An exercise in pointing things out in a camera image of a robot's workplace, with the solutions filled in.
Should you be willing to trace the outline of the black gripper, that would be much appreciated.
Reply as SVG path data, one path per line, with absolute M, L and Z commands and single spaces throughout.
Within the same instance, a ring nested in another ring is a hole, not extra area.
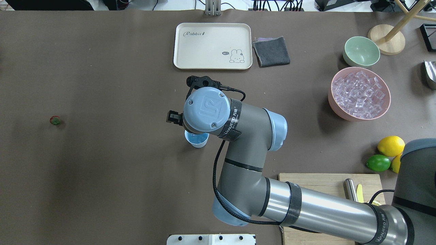
M 183 113 L 179 113 L 177 111 L 173 111 L 173 110 L 169 110 L 167 117 L 166 117 L 166 122 L 168 123 L 173 123 L 179 126 L 183 126 L 184 125 L 184 115 Z

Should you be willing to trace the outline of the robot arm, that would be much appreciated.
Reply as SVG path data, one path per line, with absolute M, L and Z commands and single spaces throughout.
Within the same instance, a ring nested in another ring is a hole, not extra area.
M 434 138 L 406 144 L 391 205 L 375 206 L 263 177 L 267 152 L 282 146 L 287 122 L 219 89 L 191 93 L 183 113 L 169 111 L 167 122 L 229 141 L 219 182 L 212 174 L 214 214 L 223 222 L 278 225 L 364 245 L 435 244 Z

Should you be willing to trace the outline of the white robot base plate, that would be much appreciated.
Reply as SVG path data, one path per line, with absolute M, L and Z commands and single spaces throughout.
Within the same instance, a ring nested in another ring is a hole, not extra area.
M 256 245 L 255 234 L 173 234 L 167 245 Z

